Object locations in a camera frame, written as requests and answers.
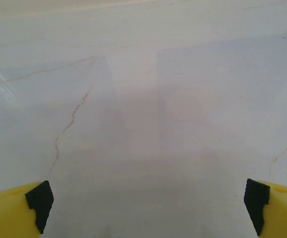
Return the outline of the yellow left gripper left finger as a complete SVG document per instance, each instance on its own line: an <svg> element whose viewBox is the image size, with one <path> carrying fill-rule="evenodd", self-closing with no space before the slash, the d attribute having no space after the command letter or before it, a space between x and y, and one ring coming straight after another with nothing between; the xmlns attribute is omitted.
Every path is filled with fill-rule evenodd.
<svg viewBox="0 0 287 238"><path fill-rule="evenodd" d="M53 202L47 180L0 191L0 238L40 237Z"/></svg>

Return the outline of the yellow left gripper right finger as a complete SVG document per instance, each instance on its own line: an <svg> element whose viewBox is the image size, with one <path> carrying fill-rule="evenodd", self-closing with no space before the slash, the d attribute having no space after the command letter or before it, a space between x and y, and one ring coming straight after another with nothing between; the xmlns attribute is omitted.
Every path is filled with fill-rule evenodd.
<svg viewBox="0 0 287 238"><path fill-rule="evenodd" d="M257 237L287 238L287 186L249 178L244 204Z"/></svg>

